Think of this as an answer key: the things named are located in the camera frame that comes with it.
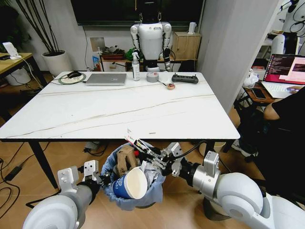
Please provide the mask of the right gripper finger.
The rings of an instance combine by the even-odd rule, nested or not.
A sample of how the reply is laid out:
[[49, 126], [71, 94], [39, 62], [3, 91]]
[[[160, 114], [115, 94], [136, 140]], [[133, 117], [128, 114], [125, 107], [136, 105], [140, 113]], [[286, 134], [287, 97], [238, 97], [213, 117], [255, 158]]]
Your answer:
[[165, 170], [167, 166], [167, 163], [159, 158], [146, 158], [143, 161], [151, 163], [154, 167], [159, 168], [160, 170]]
[[166, 157], [166, 152], [163, 149], [154, 147], [143, 140], [135, 140], [134, 147], [139, 151], [140, 159], [154, 159], [155, 157], [162, 159]]

